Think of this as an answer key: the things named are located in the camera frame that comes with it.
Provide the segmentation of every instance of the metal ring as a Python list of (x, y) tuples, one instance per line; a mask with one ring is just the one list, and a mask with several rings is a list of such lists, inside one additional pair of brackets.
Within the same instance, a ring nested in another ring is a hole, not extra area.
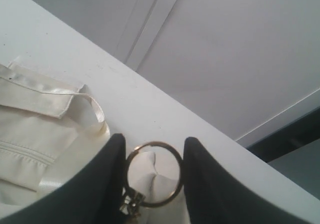
[(176, 198), (176, 196), (180, 193), (181, 191), (181, 188), (183, 186), (183, 176), (182, 176), (182, 165), (183, 165), (183, 161), (182, 161), (182, 158), (180, 156), (180, 154), (177, 152), (176, 149), (174, 149), (172, 146), (170, 146), (169, 144), (167, 143), (164, 143), (164, 142), (157, 142), (157, 141), (153, 141), (153, 142), (149, 142), (149, 143), (146, 143), (146, 144), (143, 144), (141, 146), (138, 146), (134, 149), (133, 152), (130, 153), (130, 155), (128, 156), (127, 160), (126, 160), (126, 163), (125, 163), (125, 179), (124, 179), (124, 188), (128, 194), (128, 196), (130, 198), (133, 198), (134, 195), (135, 195), (135, 192), (134, 190), (129, 186), (129, 181), (128, 181), (128, 172), (129, 172), (129, 166), (132, 162), (132, 160), (135, 158), (136, 155), (139, 154), (139, 151), (144, 148), (144, 147), (147, 147), (147, 146), (150, 146), (150, 147), (161, 147), (161, 148), (164, 148), (164, 149), (167, 149), (169, 152), (171, 152), (173, 154), (173, 156), (175, 157), (176, 161), (178, 162), (178, 165), (179, 165), (179, 168), (180, 168), (180, 172), (179, 172), (179, 180), (178, 180), (178, 183), (175, 187), (175, 190), (172, 191), (170, 193), (170, 195), (168, 196), (167, 199), (161, 201), (161, 202), (157, 202), (157, 203), (148, 203), (148, 202), (145, 202), (143, 201), (141, 203), (141, 206), (142, 207), (145, 207), (145, 208), (159, 208), (159, 207), (162, 207), (166, 204), (168, 204), (169, 202), (171, 202), (173, 199)]

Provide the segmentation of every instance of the key ring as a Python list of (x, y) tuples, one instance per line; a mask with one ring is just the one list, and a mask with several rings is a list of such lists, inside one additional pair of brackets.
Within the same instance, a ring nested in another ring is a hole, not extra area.
[(147, 147), (147, 146), (150, 146), (150, 147), (161, 147), (161, 148), (167, 149), (175, 157), (176, 161), (178, 162), (178, 166), (180, 168), (178, 183), (177, 183), (177, 185), (175, 187), (175, 190), (173, 190), (170, 193), (170, 195), (167, 197), (167, 199), (165, 199), (163, 201), (160, 201), (160, 202), (156, 202), (156, 203), (148, 203), (148, 202), (142, 201), (141, 204), (140, 204), (140, 206), (145, 207), (145, 208), (150, 208), (150, 209), (151, 208), (159, 208), (159, 207), (165, 206), (166, 204), (171, 202), (180, 193), (181, 188), (183, 186), (183, 176), (182, 176), (183, 161), (182, 161), (182, 158), (181, 158), (180, 154), (177, 152), (177, 150), (174, 149), (169, 144), (164, 143), (164, 142), (152, 141), (152, 142), (148, 142), (146, 144), (143, 144), (141, 146), (136, 147), (133, 150), (133, 152), (131, 152), (129, 154), (129, 156), (128, 156), (127, 160), (126, 160), (125, 169), (124, 169), (124, 173), (125, 173), (124, 189), (126, 190), (127, 195), (132, 199), (135, 198), (136, 192), (134, 191), (134, 189), (132, 189), (129, 186), (129, 181), (128, 181), (129, 167), (130, 167), (130, 164), (131, 164), (132, 160), (135, 158), (135, 156), (139, 154), (140, 150), (142, 148), (144, 148), (144, 147)]

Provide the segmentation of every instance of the gold ring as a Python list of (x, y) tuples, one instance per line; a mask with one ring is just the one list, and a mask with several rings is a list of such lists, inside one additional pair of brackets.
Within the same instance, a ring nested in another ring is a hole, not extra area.
[(162, 206), (168, 204), (169, 202), (171, 202), (180, 193), (181, 188), (183, 186), (183, 176), (182, 176), (183, 161), (182, 161), (182, 158), (181, 158), (180, 154), (177, 152), (177, 150), (174, 149), (169, 144), (164, 143), (164, 142), (153, 141), (153, 142), (149, 142), (149, 143), (146, 143), (146, 144), (143, 144), (141, 146), (136, 147), (134, 149), (134, 151), (130, 153), (130, 155), (128, 156), (128, 158), (126, 160), (126, 163), (125, 163), (124, 188), (127, 191), (127, 194), (128, 194), (128, 196), (130, 198), (134, 198), (135, 191), (129, 186), (129, 181), (128, 181), (129, 166), (130, 166), (132, 160), (135, 158), (135, 156), (139, 154), (139, 151), (142, 148), (147, 147), (147, 146), (150, 146), (150, 147), (161, 147), (161, 148), (167, 149), (169, 152), (171, 152), (173, 154), (173, 156), (175, 157), (176, 161), (178, 162), (178, 165), (179, 165), (179, 168), (180, 168), (178, 183), (177, 183), (177, 185), (175, 187), (175, 190), (170, 193), (170, 195), (168, 196), (167, 199), (165, 199), (165, 200), (163, 200), (161, 202), (157, 202), (157, 203), (148, 203), (148, 202), (145, 202), (145, 201), (143, 201), (141, 203), (141, 206), (145, 207), (145, 208), (159, 208), (159, 207), (162, 207)]

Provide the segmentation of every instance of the white table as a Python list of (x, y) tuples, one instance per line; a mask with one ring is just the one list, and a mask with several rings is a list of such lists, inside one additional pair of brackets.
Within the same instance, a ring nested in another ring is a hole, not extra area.
[(0, 0), (0, 63), (28, 58), (87, 84), (131, 146), (195, 136), (234, 177), (274, 205), (320, 223), (320, 201), (31, 0)]

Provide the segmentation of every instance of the white tote bag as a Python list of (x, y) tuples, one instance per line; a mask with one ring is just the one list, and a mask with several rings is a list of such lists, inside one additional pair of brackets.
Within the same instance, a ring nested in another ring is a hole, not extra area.
[[(81, 88), (0, 65), (0, 219), (62, 186), (110, 138), (102, 109)], [(75, 96), (89, 101), (96, 124), (68, 116)]]

